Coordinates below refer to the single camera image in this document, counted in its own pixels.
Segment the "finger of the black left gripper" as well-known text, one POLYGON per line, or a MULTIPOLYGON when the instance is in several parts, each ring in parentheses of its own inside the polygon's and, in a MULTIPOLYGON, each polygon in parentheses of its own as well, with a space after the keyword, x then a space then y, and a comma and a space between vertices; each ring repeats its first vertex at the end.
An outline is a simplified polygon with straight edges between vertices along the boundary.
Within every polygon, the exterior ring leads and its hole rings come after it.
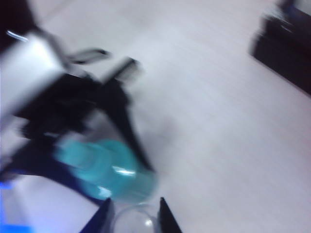
POLYGON ((7 182, 14 175, 34 175, 54 181, 80 194, 96 205, 102 201, 89 197, 64 165, 53 158, 55 146, 36 146, 28 143, 18 149, 10 161, 0 170, 0 181, 7 182))
POLYGON ((143 164, 143 166, 152 170, 144 150, 142 149, 136 134, 133 130, 130 117, 127 111, 129 99, 118 82, 104 84, 104 110, 114 126, 126 141, 127 145, 133 151, 134 155, 143 164))

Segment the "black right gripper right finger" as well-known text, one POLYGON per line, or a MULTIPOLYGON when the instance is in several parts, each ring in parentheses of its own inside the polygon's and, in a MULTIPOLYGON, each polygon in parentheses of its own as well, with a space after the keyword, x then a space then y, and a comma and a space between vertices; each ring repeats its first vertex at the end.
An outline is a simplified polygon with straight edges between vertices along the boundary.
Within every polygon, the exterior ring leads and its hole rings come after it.
POLYGON ((161 197, 159 202, 158 221, 162 233, 182 233, 166 200, 161 197))

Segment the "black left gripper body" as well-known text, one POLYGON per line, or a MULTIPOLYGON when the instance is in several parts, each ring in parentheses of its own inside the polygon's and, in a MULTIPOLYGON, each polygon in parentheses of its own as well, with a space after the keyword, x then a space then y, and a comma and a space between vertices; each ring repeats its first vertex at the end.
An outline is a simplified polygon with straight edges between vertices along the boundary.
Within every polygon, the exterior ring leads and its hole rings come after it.
POLYGON ((90 77, 65 75, 36 94, 20 110, 17 117, 28 122, 22 127, 23 136, 42 136, 45 133, 82 133, 83 119, 94 109, 104 110, 104 84, 121 82, 109 77, 104 83, 90 77))

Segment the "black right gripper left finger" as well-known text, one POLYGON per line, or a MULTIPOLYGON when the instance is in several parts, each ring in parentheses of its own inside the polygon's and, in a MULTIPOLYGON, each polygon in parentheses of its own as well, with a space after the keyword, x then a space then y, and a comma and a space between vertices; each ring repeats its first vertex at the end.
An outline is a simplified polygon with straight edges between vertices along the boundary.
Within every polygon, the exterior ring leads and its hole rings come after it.
POLYGON ((80 233, 109 233, 113 220, 113 201, 106 199, 80 233))

